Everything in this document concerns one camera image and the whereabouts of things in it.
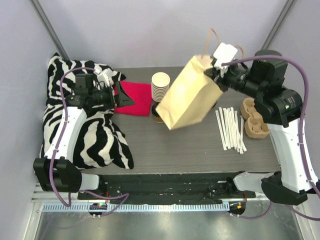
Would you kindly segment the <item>brown paper bag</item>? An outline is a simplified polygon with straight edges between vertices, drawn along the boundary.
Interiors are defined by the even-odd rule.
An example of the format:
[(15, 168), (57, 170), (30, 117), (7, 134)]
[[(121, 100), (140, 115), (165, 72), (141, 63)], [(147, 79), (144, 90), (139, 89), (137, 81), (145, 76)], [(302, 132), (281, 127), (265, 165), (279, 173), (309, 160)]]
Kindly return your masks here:
[[(234, 46), (244, 53), (241, 46)], [(175, 130), (202, 122), (222, 96), (223, 91), (209, 77), (206, 69), (214, 67), (213, 55), (194, 55), (173, 81), (156, 111), (169, 130)]]

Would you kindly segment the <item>brown paper coffee cup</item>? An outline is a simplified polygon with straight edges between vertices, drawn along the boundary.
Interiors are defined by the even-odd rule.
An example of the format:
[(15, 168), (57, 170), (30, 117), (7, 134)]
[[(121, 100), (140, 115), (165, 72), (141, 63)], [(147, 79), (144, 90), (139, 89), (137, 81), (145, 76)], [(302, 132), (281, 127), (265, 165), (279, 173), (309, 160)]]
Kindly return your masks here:
[(159, 116), (153, 116), (154, 120), (157, 122), (157, 123), (163, 123), (164, 121), (161, 119), (161, 117)]

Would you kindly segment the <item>black plastic cup lid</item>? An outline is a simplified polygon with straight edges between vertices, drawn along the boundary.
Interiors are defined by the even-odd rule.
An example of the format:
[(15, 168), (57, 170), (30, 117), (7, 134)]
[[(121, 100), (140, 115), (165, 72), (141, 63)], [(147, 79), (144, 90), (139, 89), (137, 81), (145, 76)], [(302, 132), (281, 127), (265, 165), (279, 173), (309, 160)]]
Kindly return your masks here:
[(159, 117), (159, 114), (157, 113), (157, 110), (156, 110), (158, 104), (159, 104), (158, 102), (155, 102), (151, 107), (151, 113), (155, 117)]

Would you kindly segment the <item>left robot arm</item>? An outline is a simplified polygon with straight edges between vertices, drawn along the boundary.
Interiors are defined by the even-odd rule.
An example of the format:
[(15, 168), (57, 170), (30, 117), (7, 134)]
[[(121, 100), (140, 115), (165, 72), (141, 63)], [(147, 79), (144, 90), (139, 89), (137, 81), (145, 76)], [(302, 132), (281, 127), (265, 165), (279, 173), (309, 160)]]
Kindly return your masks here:
[(44, 157), (33, 162), (43, 191), (77, 193), (89, 190), (97, 200), (106, 195), (107, 188), (102, 184), (102, 178), (96, 174), (81, 173), (73, 164), (72, 157), (80, 130), (94, 107), (111, 110), (134, 105), (120, 82), (116, 82), (117, 93), (113, 94), (110, 78), (105, 70), (100, 74), (76, 74), (73, 93), (62, 103), (62, 117), (52, 144)]

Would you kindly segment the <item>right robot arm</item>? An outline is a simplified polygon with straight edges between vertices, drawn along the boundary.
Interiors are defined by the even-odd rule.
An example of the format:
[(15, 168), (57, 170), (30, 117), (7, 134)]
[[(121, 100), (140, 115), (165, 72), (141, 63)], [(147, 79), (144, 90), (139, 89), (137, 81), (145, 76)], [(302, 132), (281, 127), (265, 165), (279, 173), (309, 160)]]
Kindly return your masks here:
[(248, 59), (210, 56), (204, 74), (225, 92), (233, 89), (253, 98), (257, 112), (270, 131), (270, 138), (280, 166), (271, 173), (237, 174), (226, 184), (226, 193), (233, 198), (243, 191), (264, 194), (271, 202), (297, 206), (308, 194), (320, 192), (320, 180), (312, 170), (305, 138), (305, 112), (308, 94), (300, 95), (284, 86), (288, 65), (294, 66), (304, 83), (303, 68), (275, 50), (259, 50)]

